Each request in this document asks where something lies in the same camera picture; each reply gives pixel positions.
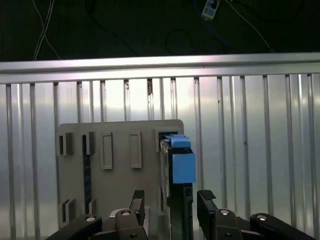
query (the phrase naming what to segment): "dark background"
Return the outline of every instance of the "dark background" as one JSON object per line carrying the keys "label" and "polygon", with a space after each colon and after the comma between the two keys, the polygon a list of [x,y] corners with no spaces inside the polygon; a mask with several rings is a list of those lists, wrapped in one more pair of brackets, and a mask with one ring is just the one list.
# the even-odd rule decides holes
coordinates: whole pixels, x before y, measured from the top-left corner
{"label": "dark background", "polygon": [[[207,24],[232,47],[208,30],[193,0],[96,0],[91,8],[92,1],[55,1],[47,38],[62,59],[270,52],[224,1]],[[44,21],[50,1],[35,2]],[[205,2],[196,0],[201,12]],[[320,50],[319,0],[234,0],[232,5],[274,52]],[[31,61],[41,31],[32,0],[0,0],[0,61]],[[38,60],[55,59],[43,41]]]}

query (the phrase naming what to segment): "blue cable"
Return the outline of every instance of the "blue cable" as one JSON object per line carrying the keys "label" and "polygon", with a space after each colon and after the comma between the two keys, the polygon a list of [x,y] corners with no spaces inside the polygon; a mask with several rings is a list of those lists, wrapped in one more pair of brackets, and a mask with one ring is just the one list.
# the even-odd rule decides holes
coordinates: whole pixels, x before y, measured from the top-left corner
{"label": "blue cable", "polygon": [[204,18],[202,17],[201,15],[201,12],[197,6],[197,0],[193,0],[193,5],[194,5],[194,8],[196,10],[196,12],[198,13],[199,17],[201,18],[203,24],[205,25],[205,27],[221,42],[223,43],[223,45],[229,47],[229,48],[232,48],[232,45],[230,45],[227,41],[225,41],[222,37],[220,37],[216,31],[204,20]]}

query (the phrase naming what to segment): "horizontal metal beam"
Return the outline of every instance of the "horizontal metal beam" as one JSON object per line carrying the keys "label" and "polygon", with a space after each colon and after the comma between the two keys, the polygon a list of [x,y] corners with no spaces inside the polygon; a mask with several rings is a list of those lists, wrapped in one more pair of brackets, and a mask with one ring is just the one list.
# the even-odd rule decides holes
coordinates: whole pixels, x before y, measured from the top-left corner
{"label": "horizontal metal beam", "polygon": [[318,62],[320,62],[320,53],[318,52],[126,57],[105,59],[1,62],[0,74],[166,67],[218,67],[296,63],[302,64]]}
{"label": "horizontal metal beam", "polygon": [[0,74],[0,84],[51,83],[117,79],[152,79],[207,76],[249,76],[277,74],[313,74],[320,72],[317,63],[287,63],[217,67],[155,67],[87,71],[26,72]]}

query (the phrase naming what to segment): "screw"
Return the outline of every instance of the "screw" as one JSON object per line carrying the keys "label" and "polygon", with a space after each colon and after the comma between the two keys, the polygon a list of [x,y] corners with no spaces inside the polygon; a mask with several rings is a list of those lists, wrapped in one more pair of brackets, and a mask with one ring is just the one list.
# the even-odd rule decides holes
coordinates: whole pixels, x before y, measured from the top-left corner
{"label": "screw", "polygon": [[123,215],[123,216],[128,216],[128,215],[130,215],[130,212],[129,212],[129,211],[123,211],[123,212],[121,213],[121,215]]}
{"label": "screw", "polygon": [[256,216],[259,220],[261,220],[261,221],[265,221],[266,219],[267,219],[267,217],[266,216],[263,216],[263,215],[258,215],[258,216]]}
{"label": "screw", "polygon": [[227,210],[221,210],[220,213],[225,216],[229,215],[229,212]]}
{"label": "screw", "polygon": [[89,217],[86,218],[87,222],[92,222],[94,220],[96,220],[96,218],[94,216],[89,216]]}

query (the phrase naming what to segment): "light blue block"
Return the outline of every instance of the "light blue block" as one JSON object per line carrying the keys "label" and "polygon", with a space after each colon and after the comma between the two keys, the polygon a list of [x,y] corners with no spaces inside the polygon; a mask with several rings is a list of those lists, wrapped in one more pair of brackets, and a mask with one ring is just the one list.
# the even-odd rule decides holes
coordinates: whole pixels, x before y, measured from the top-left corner
{"label": "light blue block", "polygon": [[196,182],[196,156],[189,154],[172,154],[172,182],[189,184]]}
{"label": "light blue block", "polygon": [[191,148],[190,140],[185,135],[172,134],[166,136],[171,140],[171,146],[176,149]]}

